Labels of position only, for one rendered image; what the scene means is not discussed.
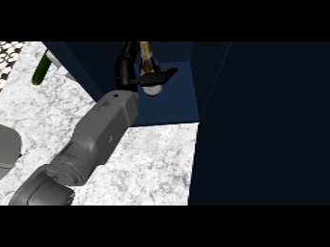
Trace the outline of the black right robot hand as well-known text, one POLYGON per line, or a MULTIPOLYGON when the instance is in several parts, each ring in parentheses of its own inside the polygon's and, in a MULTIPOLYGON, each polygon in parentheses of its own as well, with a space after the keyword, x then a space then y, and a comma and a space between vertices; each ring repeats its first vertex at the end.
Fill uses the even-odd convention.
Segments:
POLYGON ((115 81, 119 90, 136 92, 142 87, 164 86, 179 72, 177 68, 170 68, 168 70, 140 75, 140 62, 140 41, 127 41, 115 64, 115 81))

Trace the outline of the wine bottle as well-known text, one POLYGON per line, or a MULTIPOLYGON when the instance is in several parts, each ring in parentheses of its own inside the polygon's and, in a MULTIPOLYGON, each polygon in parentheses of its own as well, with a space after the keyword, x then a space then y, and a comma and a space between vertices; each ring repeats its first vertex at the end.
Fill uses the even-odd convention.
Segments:
MULTIPOLYGON (((161 67, 152 55, 150 45, 148 41, 140 42, 140 49, 142 49, 140 75, 159 72, 161 67)), ((161 85, 148 86, 143 87, 143 90, 149 96, 158 96, 162 92, 162 86, 161 85)))

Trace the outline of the dark blue cabinet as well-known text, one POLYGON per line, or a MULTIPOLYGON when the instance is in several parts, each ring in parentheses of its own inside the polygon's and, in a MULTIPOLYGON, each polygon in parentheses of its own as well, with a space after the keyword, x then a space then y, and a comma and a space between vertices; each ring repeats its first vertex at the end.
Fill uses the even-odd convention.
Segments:
MULTIPOLYGON (((47 41, 59 59, 93 99, 117 89, 115 62, 122 41, 47 41)), ((155 41, 153 57, 162 69, 179 71, 158 96, 140 95, 136 126, 189 124, 199 121, 224 66, 227 41, 155 41)))

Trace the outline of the dark blue cabinet door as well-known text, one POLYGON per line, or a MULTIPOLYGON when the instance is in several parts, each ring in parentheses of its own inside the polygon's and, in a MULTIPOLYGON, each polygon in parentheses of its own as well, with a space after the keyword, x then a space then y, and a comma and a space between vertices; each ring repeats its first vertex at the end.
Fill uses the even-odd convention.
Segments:
POLYGON ((189 202, 330 206, 330 41, 232 44, 198 128, 189 202))

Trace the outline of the green cucumber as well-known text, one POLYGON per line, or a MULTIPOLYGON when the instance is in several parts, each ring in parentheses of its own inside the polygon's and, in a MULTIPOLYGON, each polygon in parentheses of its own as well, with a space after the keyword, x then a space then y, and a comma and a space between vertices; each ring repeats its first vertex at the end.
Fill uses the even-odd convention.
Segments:
POLYGON ((52 60, 49 59, 47 56, 43 56, 31 78, 31 83, 34 85, 40 85, 43 83, 50 65, 52 65, 52 60))

